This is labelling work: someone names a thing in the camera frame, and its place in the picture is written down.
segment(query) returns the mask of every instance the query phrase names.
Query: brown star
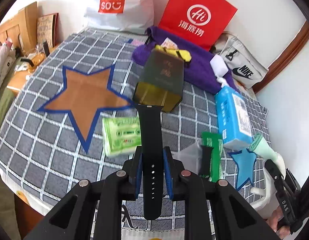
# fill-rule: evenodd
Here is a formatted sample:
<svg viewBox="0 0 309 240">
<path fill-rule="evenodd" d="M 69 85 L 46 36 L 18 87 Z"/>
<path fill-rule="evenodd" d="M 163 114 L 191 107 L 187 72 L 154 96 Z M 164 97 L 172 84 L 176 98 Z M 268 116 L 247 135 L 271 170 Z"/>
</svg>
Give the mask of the brown star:
<svg viewBox="0 0 309 240">
<path fill-rule="evenodd" d="M 63 67 L 64 89 L 41 108 L 46 112 L 71 112 L 72 116 L 69 115 L 69 117 L 72 125 L 78 127 L 86 142 L 91 128 L 95 128 L 95 126 L 92 127 L 93 120 L 96 116 L 99 117 L 102 110 L 131 107 L 128 98 L 111 88 L 113 71 L 114 66 L 111 66 L 87 75 Z"/>
</svg>

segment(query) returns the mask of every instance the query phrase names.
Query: bed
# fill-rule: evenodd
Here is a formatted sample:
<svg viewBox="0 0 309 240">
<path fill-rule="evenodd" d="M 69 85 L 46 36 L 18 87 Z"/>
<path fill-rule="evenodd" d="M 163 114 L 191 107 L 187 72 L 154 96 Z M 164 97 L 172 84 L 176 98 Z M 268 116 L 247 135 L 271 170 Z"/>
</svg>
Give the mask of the bed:
<svg viewBox="0 0 309 240">
<path fill-rule="evenodd" d="M 0 129 L 0 174 L 13 192 L 45 215 L 79 180 L 98 181 L 122 168 L 122 155 L 108 158 L 102 151 L 103 117 L 136 116 L 136 109 L 102 111 L 93 132 L 91 146 L 86 153 L 67 114 L 38 112 L 38 108 L 61 91 L 62 66 L 93 73 L 115 64 L 112 88 L 132 98 L 135 85 L 143 69 L 131 61 L 131 54 L 147 37 L 87 28 L 69 36 L 38 67 L 13 102 Z M 260 132 L 270 143 L 265 123 L 267 109 L 258 101 L 243 95 L 248 106 L 253 134 Z M 163 144 L 173 153 L 196 143 L 201 132 L 218 132 L 214 96 L 185 82 L 183 100 L 171 113 L 161 113 Z M 235 186 L 237 167 L 224 151 L 221 158 L 223 177 Z M 263 160 L 254 166 L 254 186 L 265 188 Z M 250 193 L 247 183 L 239 193 L 252 203 L 260 196 Z M 143 218 L 142 190 L 136 202 L 124 201 L 132 225 L 122 222 L 124 239 L 131 236 L 161 238 L 170 233 L 183 239 L 184 203 L 171 202 L 166 189 L 161 217 L 154 221 Z M 210 220 L 212 232 L 213 221 Z"/>
</svg>

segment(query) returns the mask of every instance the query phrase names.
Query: haidilao logo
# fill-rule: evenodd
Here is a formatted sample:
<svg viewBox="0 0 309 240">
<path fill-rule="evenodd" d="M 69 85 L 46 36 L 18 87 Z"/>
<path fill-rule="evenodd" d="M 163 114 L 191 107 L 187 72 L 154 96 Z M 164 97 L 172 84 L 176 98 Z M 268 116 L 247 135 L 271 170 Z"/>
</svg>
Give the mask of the haidilao logo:
<svg viewBox="0 0 309 240">
<path fill-rule="evenodd" d="M 211 12 L 202 4 L 195 4 L 187 11 L 189 22 L 196 26 L 204 26 L 211 20 Z"/>
</svg>

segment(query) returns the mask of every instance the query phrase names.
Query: white tag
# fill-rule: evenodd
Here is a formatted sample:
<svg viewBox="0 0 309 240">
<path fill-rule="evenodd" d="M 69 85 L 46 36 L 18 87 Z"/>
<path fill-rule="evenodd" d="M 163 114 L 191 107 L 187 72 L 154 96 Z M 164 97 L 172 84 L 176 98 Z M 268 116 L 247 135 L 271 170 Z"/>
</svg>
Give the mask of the white tag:
<svg viewBox="0 0 309 240">
<path fill-rule="evenodd" d="M 223 77 L 229 71 L 220 55 L 215 55 L 212 60 L 210 60 L 210 66 L 216 77 Z"/>
<path fill-rule="evenodd" d="M 166 49 L 178 49 L 178 45 L 169 38 L 166 38 L 165 41 L 161 44 L 161 46 Z"/>
<path fill-rule="evenodd" d="M 232 94 L 235 110 L 237 112 L 239 131 L 245 135 L 252 137 L 250 119 L 246 107 L 246 103 L 235 94 Z"/>
<path fill-rule="evenodd" d="M 222 139 L 224 140 L 224 139 L 227 139 L 227 129 L 224 129 L 223 131 L 222 131 Z"/>
</svg>

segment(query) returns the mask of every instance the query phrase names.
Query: wooden headboard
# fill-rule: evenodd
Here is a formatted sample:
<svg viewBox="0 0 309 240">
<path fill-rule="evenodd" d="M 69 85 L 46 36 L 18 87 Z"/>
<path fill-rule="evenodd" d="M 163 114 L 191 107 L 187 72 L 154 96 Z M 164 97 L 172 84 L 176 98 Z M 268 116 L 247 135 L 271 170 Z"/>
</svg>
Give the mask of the wooden headboard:
<svg viewBox="0 0 309 240">
<path fill-rule="evenodd" d="M 37 2 L 18 11 L 13 18 L 0 25 L 0 46 L 7 37 L 14 47 L 27 52 L 37 44 Z"/>
</svg>

